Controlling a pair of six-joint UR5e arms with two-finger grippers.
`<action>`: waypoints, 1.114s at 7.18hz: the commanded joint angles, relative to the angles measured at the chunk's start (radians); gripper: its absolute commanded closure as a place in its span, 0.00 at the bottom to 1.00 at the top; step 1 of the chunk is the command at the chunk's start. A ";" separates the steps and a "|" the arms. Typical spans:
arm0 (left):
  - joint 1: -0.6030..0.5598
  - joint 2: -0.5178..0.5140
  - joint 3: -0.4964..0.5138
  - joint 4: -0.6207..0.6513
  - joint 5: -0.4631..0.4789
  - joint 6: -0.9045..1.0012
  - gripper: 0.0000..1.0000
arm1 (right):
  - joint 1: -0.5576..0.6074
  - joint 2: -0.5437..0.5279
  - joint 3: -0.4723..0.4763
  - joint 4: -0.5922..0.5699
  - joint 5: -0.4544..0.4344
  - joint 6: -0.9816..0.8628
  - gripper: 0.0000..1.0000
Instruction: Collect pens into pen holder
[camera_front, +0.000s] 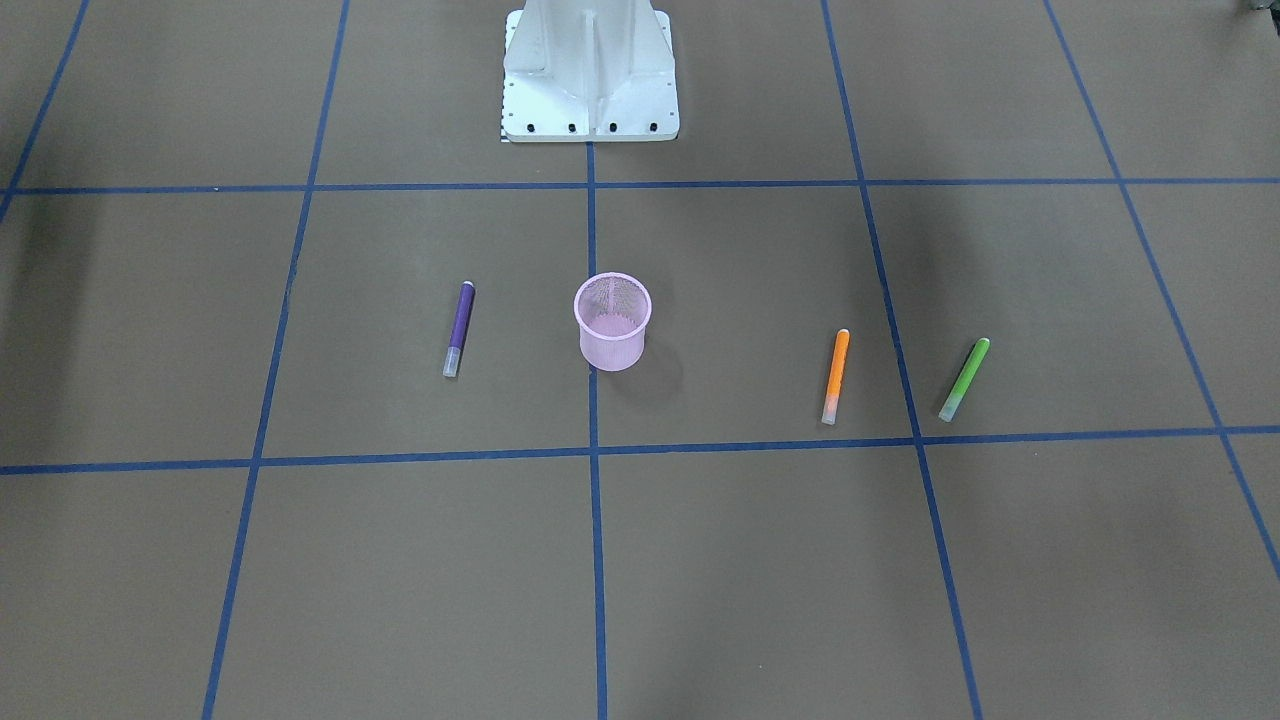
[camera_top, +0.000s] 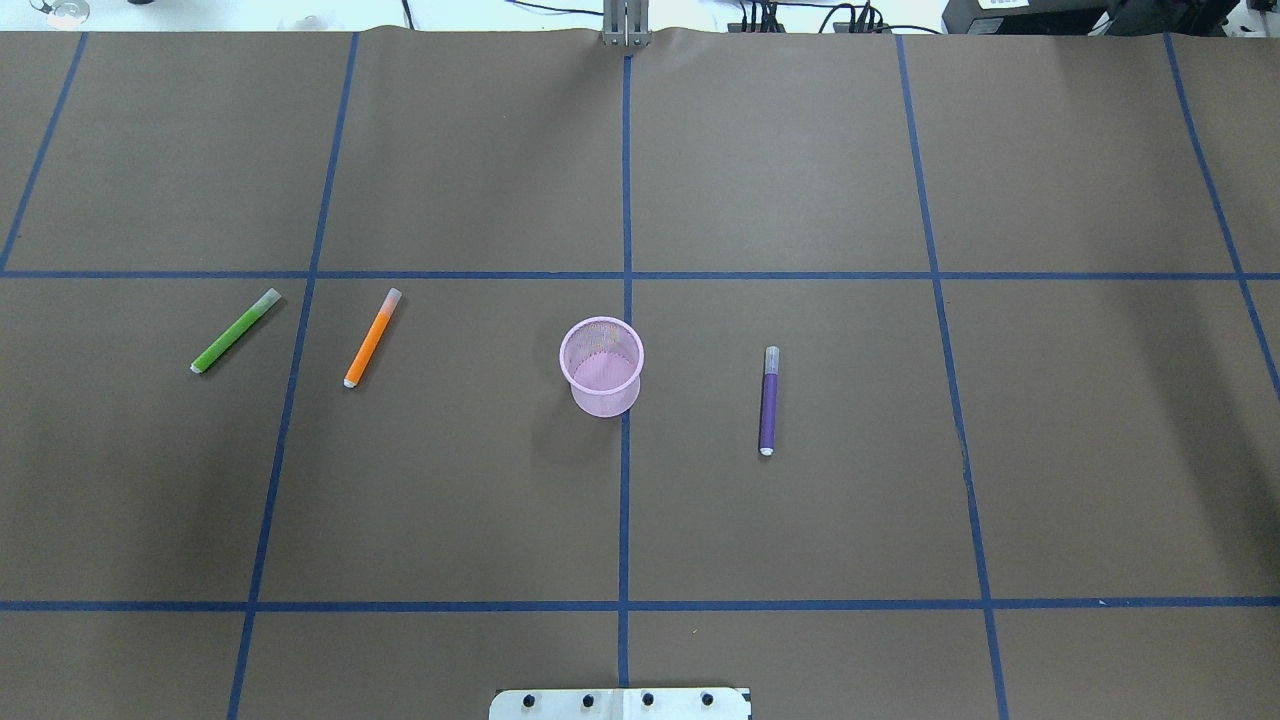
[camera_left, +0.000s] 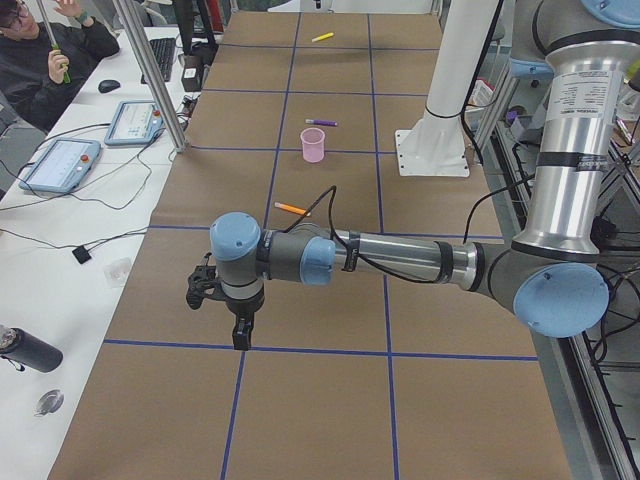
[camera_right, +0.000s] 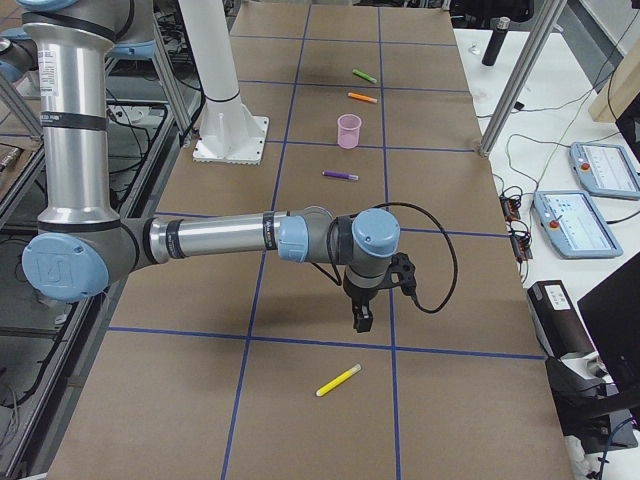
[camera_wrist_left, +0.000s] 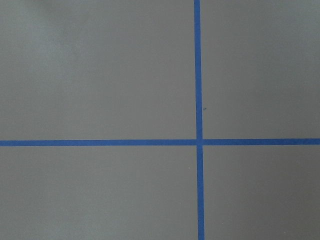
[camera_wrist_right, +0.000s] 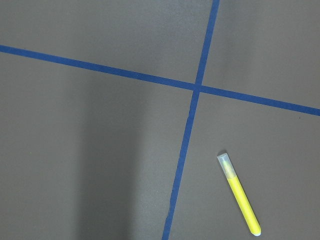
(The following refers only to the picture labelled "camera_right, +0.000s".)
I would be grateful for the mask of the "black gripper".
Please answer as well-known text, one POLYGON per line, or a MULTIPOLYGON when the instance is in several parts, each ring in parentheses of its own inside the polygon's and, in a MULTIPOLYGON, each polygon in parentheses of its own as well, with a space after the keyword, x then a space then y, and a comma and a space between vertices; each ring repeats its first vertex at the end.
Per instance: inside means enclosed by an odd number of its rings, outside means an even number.
POLYGON ((370 332, 373 324, 370 302, 377 296, 377 288, 363 288, 351 282, 345 282, 343 290, 351 299, 353 328, 356 332, 370 332))

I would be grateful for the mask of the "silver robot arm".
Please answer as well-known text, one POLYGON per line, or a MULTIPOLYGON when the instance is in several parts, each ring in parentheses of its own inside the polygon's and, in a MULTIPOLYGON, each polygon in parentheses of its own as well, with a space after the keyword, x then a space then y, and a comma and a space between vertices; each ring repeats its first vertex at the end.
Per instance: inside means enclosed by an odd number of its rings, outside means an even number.
POLYGON ((26 1, 22 22, 37 47, 48 204, 22 254, 29 283, 67 303, 130 273, 198 255, 276 251, 330 264, 352 302, 354 327, 373 323, 370 301, 391 287, 400 227, 380 208, 354 218, 326 209, 171 220, 124 219, 109 195, 105 58, 152 57, 149 1, 26 1))
POLYGON ((38 72, 38 48, 22 27, 1 32, 1 74, 15 83, 26 74, 38 72))

